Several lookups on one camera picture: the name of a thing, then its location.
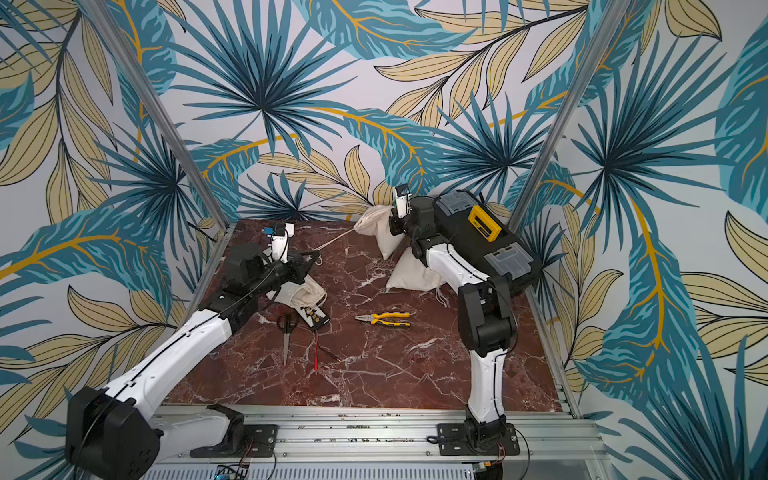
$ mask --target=vent grille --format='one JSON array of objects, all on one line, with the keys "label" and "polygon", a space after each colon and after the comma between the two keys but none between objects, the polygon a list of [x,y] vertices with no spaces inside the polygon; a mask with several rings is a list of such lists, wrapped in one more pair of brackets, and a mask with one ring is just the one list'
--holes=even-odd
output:
[{"label": "vent grille", "polygon": [[[271,464],[252,464],[247,480],[266,480]],[[215,465],[155,465],[142,480],[214,480]],[[470,465],[292,463],[277,465],[271,480],[472,480]]]}]

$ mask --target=tropical leaf wallpaper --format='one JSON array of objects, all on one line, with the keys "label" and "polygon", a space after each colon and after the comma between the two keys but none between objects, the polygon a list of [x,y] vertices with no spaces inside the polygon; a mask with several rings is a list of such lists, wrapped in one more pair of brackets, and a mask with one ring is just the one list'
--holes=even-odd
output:
[{"label": "tropical leaf wallpaper", "polygon": [[618,478],[766,478],[768,5],[639,5],[523,216],[535,300]]},{"label": "tropical leaf wallpaper", "polygon": [[[508,217],[609,1],[106,0],[232,222],[403,183]],[[0,7],[0,461],[64,478],[71,392],[184,321],[223,233],[87,12]],[[619,478],[766,477],[766,15],[630,0],[524,215]]]}]

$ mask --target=pliers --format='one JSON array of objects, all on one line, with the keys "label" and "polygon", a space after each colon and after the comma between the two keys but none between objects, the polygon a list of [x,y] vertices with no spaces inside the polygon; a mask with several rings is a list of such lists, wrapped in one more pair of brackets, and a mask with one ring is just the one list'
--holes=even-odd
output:
[{"label": "pliers", "polygon": [[358,315],[355,317],[355,320],[360,320],[361,322],[368,322],[371,325],[376,325],[377,323],[381,323],[385,326],[411,326],[409,322],[387,322],[386,320],[382,320],[385,318],[408,318],[411,314],[408,312],[387,312],[387,313],[380,313],[380,314],[371,314],[371,315]]}]

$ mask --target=black cable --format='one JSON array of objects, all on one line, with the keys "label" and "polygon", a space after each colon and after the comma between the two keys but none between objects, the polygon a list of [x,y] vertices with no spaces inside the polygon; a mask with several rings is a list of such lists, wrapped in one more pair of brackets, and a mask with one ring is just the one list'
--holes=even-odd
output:
[{"label": "black cable", "polygon": [[[284,253],[286,252],[286,250],[287,250],[287,249],[288,249],[288,242],[286,242],[286,246],[285,246],[285,248],[283,248],[283,252],[280,254],[280,258],[282,258],[282,257],[283,257],[283,255],[284,255]],[[231,303],[231,304],[230,304],[230,305],[229,305],[227,308],[225,308],[224,310],[221,310],[219,313],[215,313],[215,314],[213,314],[212,316],[210,316],[210,317],[206,318],[206,319],[205,319],[203,322],[200,322],[200,323],[198,323],[197,325],[193,326],[193,327],[192,327],[192,328],[189,330],[189,332],[187,332],[187,334],[188,334],[188,333],[192,333],[192,332],[194,332],[196,329],[198,329],[198,328],[202,327],[202,326],[203,326],[203,325],[205,325],[206,323],[210,322],[212,319],[215,319],[216,317],[223,315],[223,314],[224,314],[224,312],[226,312],[226,311],[228,311],[228,310],[232,309],[233,307],[237,306],[237,304],[239,304],[240,302],[242,302],[243,300],[245,300],[245,299],[246,299],[248,296],[250,296],[250,294],[251,294],[251,293],[255,292],[255,291],[256,291],[256,289],[257,289],[257,288],[259,288],[259,287],[261,286],[261,284],[262,284],[262,283],[264,283],[264,281],[265,281],[267,278],[269,278],[269,276],[272,274],[272,272],[274,272],[274,271],[275,271],[275,268],[277,268],[277,265],[273,266],[273,267],[272,267],[272,269],[269,271],[269,273],[268,273],[267,275],[265,275],[265,276],[264,276],[264,278],[263,278],[263,279],[261,279],[261,281],[260,281],[260,282],[259,282],[259,283],[258,283],[258,284],[257,284],[257,285],[254,287],[254,288],[252,288],[252,289],[250,290],[250,292],[246,293],[245,295],[243,295],[242,297],[240,297],[238,300],[235,300],[234,302],[232,302],[232,303]],[[124,392],[126,388],[128,388],[128,383],[131,383],[131,382],[133,382],[135,379],[137,379],[137,378],[138,378],[138,377],[139,377],[139,376],[140,376],[140,375],[141,375],[141,374],[144,372],[144,370],[146,370],[146,369],[147,369],[147,367],[148,367],[149,365],[151,365],[151,364],[152,364],[152,362],[154,362],[154,361],[155,361],[155,360],[156,360],[158,357],[160,357],[161,355],[163,355],[163,353],[165,353],[165,352],[166,352],[166,350],[168,350],[168,349],[169,349],[169,348],[171,348],[172,346],[176,345],[176,342],[178,342],[179,340],[181,340],[181,339],[183,339],[183,338],[187,338],[187,335],[182,335],[182,336],[179,336],[179,337],[177,337],[177,338],[176,338],[176,339],[175,339],[173,342],[171,342],[171,343],[169,343],[167,346],[165,346],[165,348],[163,348],[163,349],[160,351],[160,353],[158,353],[157,355],[155,355],[154,357],[152,357],[152,358],[150,359],[150,361],[149,361],[149,362],[147,362],[147,364],[146,364],[146,365],[144,365],[143,367],[141,367],[141,369],[140,369],[140,370],[139,370],[139,371],[136,373],[136,375],[134,375],[134,378],[132,378],[132,379],[131,379],[129,382],[127,382],[125,385],[123,385],[123,388],[121,388],[121,389],[118,391],[117,395],[113,396],[113,397],[112,397],[112,398],[109,400],[109,402],[107,402],[107,403],[105,403],[105,404],[104,404],[104,408],[103,408],[103,409],[101,409],[101,411],[100,411],[100,412],[99,412],[99,413],[96,415],[96,418],[94,418],[94,421],[93,421],[93,422],[91,422],[91,426],[89,426],[89,427],[88,427],[88,430],[86,430],[86,431],[85,431],[85,435],[83,435],[83,439],[82,439],[82,441],[80,442],[80,448],[79,448],[79,449],[78,449],[78,450],[75,452],[75,454],[77,454],[77,455],[78,455],[78,458],[80,458],[80,454],[82,453],[82,450],[83,450],[83,446],[85,445],[85,442],[88,440],[88,436],[91,434],[91,430],[93,430],[93,428],[96,426],[96,422],[98,422],[98,420],[99,420],[99,417],[101,416],[101,414],[102,414],[102,413],[104,413],[104,412],[105,412],[105,411],[108,409],[108,407],[109,407],[109,406],[110,406],[110,405],[111,405],[111,404],[112,404],[112,403],[113,403],[113,402],[114,402],[114,401],[117,399],[117,397],[118,397],[118,396],[120,396],[120,394],[121,394],[122,392]],[[77,480],[78,464],[77,464],[77,460],[75,460],[74,456],[72,457],[72,465],[74,465],[74,468],[72,469],[72,479],[73,479],[73,480]]]},{"label": "black cable", "polygon": [[528,440],[525,439],[525,435],[523,435],[523,432],[517,429],[515,429],[515,432],[517,432],[517,434],[523,438],[523,442],[525,442],[525,450],[528,452],[528,460],[525,463],[525,470],[523,470],[523,474],[520,475],[520,478],[518,478],[518,480],[523,480],[525,475],[528,474],[528,467],[531,466],[531,449],[528,447]]}]

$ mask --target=marble surface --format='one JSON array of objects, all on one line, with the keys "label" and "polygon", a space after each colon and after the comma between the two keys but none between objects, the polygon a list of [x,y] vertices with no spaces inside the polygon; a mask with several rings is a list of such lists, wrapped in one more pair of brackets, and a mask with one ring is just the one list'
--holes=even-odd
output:
[{"label": "marble surface", "polygon": [[[265,220],[241,220],[230,245],[261,242]],[[349,222],[296,223],[291,248],[311,250],[352,228]],[[283,337],[275,324],[280,304],[257,313],[182,380],[167,403],[243,403],[285,406],[344,406],[464,409],[470,390],[469,354],[456,329],[456,296],[443,285],[449,307],[435,291],[385,291],[406,242],[383,260],[374,237],[356,232],[323,248],[322,264],[310,275],[328,299],[323,309],[332,319],[319,333],[319,345],[341,361],[317,350],[315,334],[303,328],[290,337],[283,367]],[[222,282],[217,271],[208,289]],[[557,393],[525,296],[513,300],[520,324],[518,345],[507,357],[503,394],[507,410],[559,411]],[[355,320],[355,315],[410,312],[413,326],[396,329]]]}]

